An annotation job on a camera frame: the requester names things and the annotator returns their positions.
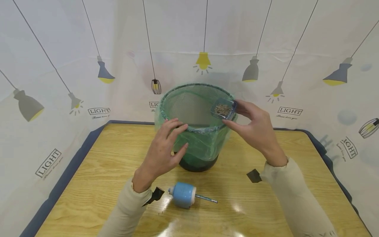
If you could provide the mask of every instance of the small blue electric motor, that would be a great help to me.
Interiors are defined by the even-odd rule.
[[[195,186],[182,182],[177,182],[175,186],[169,188],[168,193],[173,196],[175,205],[185,209],[189,209],[192,206],[192,204],[195,203],[195,197],[218,203],[218,201],[214,199],[197,195]]]

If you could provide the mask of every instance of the black wire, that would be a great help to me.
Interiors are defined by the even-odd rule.
[[[268,7],[268,12],[267,12],[267,15],[266,15],[265,24],[263,25],[263,30],[262,30],[261,38],[259,39],[259,43],[258,43],[257,54],[256,54],[255,56],[258,55],[258,50],[259,50],[260,41],[262,40],[263,31],[265,30],[265,26],[266,26],[266,22],[267,22],[267,18],[268,18],[268,13],[270,12],[270,8],[271,8],[271,4],[272,4],[272,3],[273,3],[273,0],[271,0],[271,2],[270,2],[270,6]]]
[[[97,49],[97,53],[98,53],[98,55],[100,56],[99,48],[97,47],[97,43],[96,43],[96,39],[95,39],[95,34],[94,34],[94,31],[92,30],[91,22],[89,21],[89,17],[88,17],[88,13],[87,13],[86,5],[84,5],[84,1],[83,1],[83,0],[81,0],[81,2],[83,3],[84,10],[86,11],[86,15],[87,15],[87,19],[88,19],[89,27],[91,28],[92,36],[94,37],[94,41],[95,41],[95,45],[96,45],[96,49]]]
[[[205,52],[205,36],[207,34],[207,15],[208,15],[208,0],[207,0],[207,7],[205,9],[205,29],[204,29],[204,50],[203,50],[203,52]]]
[[[14,0],[13,0],[13,2],[14,2],[14,4],[16,5],[16,7],[17,7],[17,9],[19,10],[19,12],[20,12],[20,14],[22,15],[22,17],[24,18],[26,24],[29,26],[29,29],[31,30],[31,32],[33,33],[34,37],[35,37],[36,40],[38,41],[38,43],[39,43],[39,45],[41,46],[42,50],[43,50],[44,53],[46,54],[47,59],[50,61],[51,65],[52,65],[53,68],[55,69],[56,73],[58,74],[59,78],[60,78],[61,81],[63,82],[64,86],[67,88],[67,90],[69,91],[69,93],[71,93],[70,89],[67,87],[67,85],[66,85],[65,82],[63,81],[61,75],[59,75],[58,70],[56,69],[56,67],[54,66],[54,64],[51,62],[49,56],[47,55],[47,53],[46,53],[45,49],[43,48],[41,42],[38,40],[36,34],[34,34],[34,31],[33,31],[32,28],[30,27],[30,25],[29,25],[28,21],[26,20],[25,16],[22,14],[22,12],[21,12],[19,6],[17,6],[17,4],[16,4],[16,2],[15,2]]]
[[[143,3],[143,12],[145,13],[147,41],[149,42],[149,50],[150,50],[150,57],[151,57],[151,65],[153,66],[153,73],[154,73],[154,79],[155,79],[155,71],[154,71],[154,64],[153,64],[153,55],[151,54],[150,39],[149,39],[149,31],[148,31],[148,29],[147,29],[147,20],[146,20],[146,11],[145,11],[145,1],[142,0],[142,3]]]
[[[307,26],[308,26],[308,24],[309,24],[310,18],[312,17],[313,12],[315,11],[315,8],[316,8],[316,6],[317,6],[317,3],[318,3],[318,0],[316,1],[315,7],[313,8],[312,13],[310,14],[310,17],[309,17],[309,19],[308,19],[307,24],[305,25],[304,31],[303,31],[303,33],[302,33],[301,36],[300,36],[299,42],[298,42],[298,44],[297,44],[296,47],[295,47],[295,51],[293,52],[293,55],[292,55],[291,60],[290,60],[290,63],[288,63],[287,69],[286,69],[285,72],[284,72],[284,75],[283,75],[282,81],[284,80],[285,74],[287,73],[287,70],[288,70],[288,68],[290,67],[290,64],[291,64],[291,62],[292,62],[293,56],[295,56],[296,49],[298,48],[299,43],[300,43],[300,41],[301,41],[301,38],[303,37],[305,30],[307,29]]]
[[[370,32],[366,35],[366,37],[363,39],[362,43],[358,46],[358,48],[354,51],[353,55],[351,55],[350,58],[352,58],[354,56],[354,54],[358,51],[359,47],[363,44],[363,42],[366,40],[366,38],[368,37],[368,35],[371,33],[371,31],[373,31],[373,29],[375,28],[375,26],[378,24],[379,20],[375,23],[374,27],[370,30]]]
[[[3,76],[5,77],[5,79],[13,86],[14,89],[17,89],[13,84],[12,82],[6,77],[6,75],[3,73],[3,71],[0,69],[0,72],[1,74],[3,74]]]

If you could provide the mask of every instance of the beige sleeve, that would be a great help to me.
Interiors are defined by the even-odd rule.
[[[146,210],[143,205],[151,198],[150,189],[143,193],[133,190],[132,178],[130,178],[121,191],[117,204],[104,223],[98,237],[130,237]]]
[[[337,236],[294,160],[289,158],[284,167],[273,167],[266,162],[261,178],[271,185],[276,194],[293,236]]]

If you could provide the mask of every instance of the wrist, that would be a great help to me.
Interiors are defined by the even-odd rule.
[[[275,144],[267,149],[261,151],[267,162],[271,166],[282,167],[288,163],[287,156],[279,144]]]
[[[144,169],[140,166],[135,172],[132,179],[133,190],[137,193],[143,193],[148,190],[153,182],[155,181],[155,177],[151,172]]]

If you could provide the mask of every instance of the pendant lamp drawing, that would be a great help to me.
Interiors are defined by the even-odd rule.
[[[86,5],[84,5],[84,1],[83,0],[81,0],[81,2],[83,3],[84,11],[86,12],[88,23],[89,23],[89,27],[91,28],[92,36],[94,38],[96,49],[97,49],[97,54],[98,54],[98,56],[97,56],[97,63],[100,66],[99,74],[98,74],[97,77],[100,79],[100,81],[102,81],[102,82],[104,82],[106,84],[110,84],[110,83],[112,83],[114,81],[115,77],[112,76],[108,72],[108,70],[105,68],[105,62],[103,62],[103,60],[102,60],[102,58],[100,56],[99,48],[97,46],[96,39],[95,39],[95,34],[94,34],[94,31],[92,30],[91,21],[89,21]]]
[[[155,70],[154,70],[154,63],[153,63],[153,55],[151,54],[151,47],[150,47],[150,38],[149,38],[149,30],[147,29],[147,19],[146,19],[146,10],[145,10],[145,1],[142,0],[143,3],[143,12],[145,14],[145,23],[146,23],[146,32],[147,32],[147,41],[149,42],[149,51],[150,51],[150,58],[151,58],[151,66],[153,67],[153,74],[154,79],[151,80],[151,90],[155,95],[160,95],[162,93],[162,87],[161,83],[157,80],[155,77]]]
[[[368,138],[373,135],[379,129],[379,119],[374,118],[366,122],[359,130],[359,134],[363,138]]]
[[[26,121],[30,122],[36,119],[45,109],[43,105],[41,105],[37,100],[34,98],[27,96],[25,94],[25,91],[20,91],[17,89],[12,82],[8,79],[8,77],[3,73],[3,71],[0,69],[0,73],[3,74],[5,79],[11,84],[11,86],[14,88],[13,94],[16,100],[19,101],[19,110],[22,114],[22,116],[26,119]]]
[[[353,60],[353,56],[358,51],[358,49],[363,44],[363,42],[366,40],[366,38],[371,33],[371,31],[378,24],[378,22],[379,22],[379,20],[375,23],[375,25],[372,27],[372,29],[368,32],[366,37],[359,44],[358,48],[354,51],[354,53],[351,55],[351,57],[346,58],[340,64],[340,66],[337,70],[335,70],[334,72],[332,72],[332,74],[330,74],[329,76],[327,76],[323,79],[323,82],[325,82],[329,86],[338,86],[338,85],[346,84],[348,82],[348,69],[352,66],[351,62]]]
[[[198,59],[196,61],[197,65],[193,66],[193,68],[197,67],[196,72],[199,72],[201,70],[201,75],[203,75],[204,70],[207,73],[209,73],[208,69],[213,69],[212,67],[210,67],[211,62],[209,61],[208,53],[205,52],[205,39],[206,39],[206,35],[207,35],[207,15],[208,15],[208,0],[207,0],[207,6],[206,6],[206,9],[205,9],[205,28],[204,28],[204,47],[203,47],[203,52],[199,52],[199,57],[198,57]]]
[[[270,12],[270,8],[271,8],[272,3],[273,3],[273,0],[271,0],[270,6],[268,7],[265,24],[263,25],[262,34],[261,34],[261,37],[260,37],[259,43],[258,43],[257,54],[255,56],[253,56],[253,58],[250,60],[250,65],[246,68],[245,72],[243,73],[243,76],[242,76],[243,82],[255,82],[256,80],[258,80],[258,74],[259,74],[259,68],[258,68],[259,60],[257,59],[258,50],[259,50],[259,46],[260,46],[260,43],[262,40],[263,32],[265,30],[265,26],[266,26],[266,22],[267,22],[267,18],[268,18],[268,13]]]
[[[312,18],[312,15],[313,15],[313,12],[314,12],[315,9],[316,9],[317,3],[318,3],[318,0],[316,1],[315,6],[313,7],[312,13],[310,14],[309,19],[308,19],[308,22],[307,22],[307,24],[305,25],[305,28],[304,28],[304,30],[303,30],[303,33],[302,33],[301,36],[300,36],[299,42],[298,42],[298,44],[296,45],[295,50],[293,51],[292,57],[291,57],[290,62],[288,63],[288,66],[287,66],[287,68],[286,68],[286,70],[285,70],[285,72],[284,72],[284,75],[283,75],[282,80],[278,83],[278,85],[277,85],[276,88],[271,92],[271,94],[270,94],[269,96],[266,96],[266,97],[269,97],[269,99],[268,99],[267,102],[271,101],[271,103],[273,103],[273,102],[275,101],[275,99],[276,99],[277,101],[279,101],[279,98],[280,98],[280,97],[285,97],[285,96],[284,96],[284,93],[283,93],[283,89],[282,89],[282,85],[283,85],[284,77],[285,77],[285,75],[286,75],[286,73],[287,73],[287,71],[288,71],[288,68],[289,68],[290,65],[291,65],[292,59],[293,59],[293,57],[295,56],[295,53],[296,53],[296,49],[298,48],[298,46],[299,46],[299,44],[300,44],[301,38],[303,37],[303,35],[304,35],[304,33],[305,33],[305,30],[307,29],[307,26],[308,26],[308,24],[309,24],[309,22],[310,22],[310,19]]]
[[[42,46],[41,42],[39,41],[39,39],[37,38],[36,34],[34,33],[33,29],[31,28],[31,26],[29,25],[28,21],[26,20],[25,16],[22,14],[22,11],[20,10],[19,6],[16,4],[16,2],[13,0],[13,3],[16,5],[18,11],[20,12],[22,18],[25,20],[26,24],[28,25],[30,31],[33,33],[34,37],[36,38],[38,44],[41,46],[42,50],[44,51],[47,59],[49,60],[50,64],[53,66],[53,68],[55,69],[55,72],[57,73],[57,75],[59,76],[59,78],[61,79],[63,85],[66,87],[66,89],[68,90],[68,96],[70,97],[71,99],[71,112],[70,114],[72,114],[73,111],[78,111],[79,112],[79,107],[83,108],[83,106],[81,106],[80,104],[83,103],[82,100],[76,98],[74,96],[74,94],[70,91],[70,89],[67,87],[66,83],[63,81],[61,75],[59,74],[58,70],[56,69],[56,67],[54,66],[53,62],[51,61],[49,55],[47,54],[47,52],[45,51],[44,47]]]

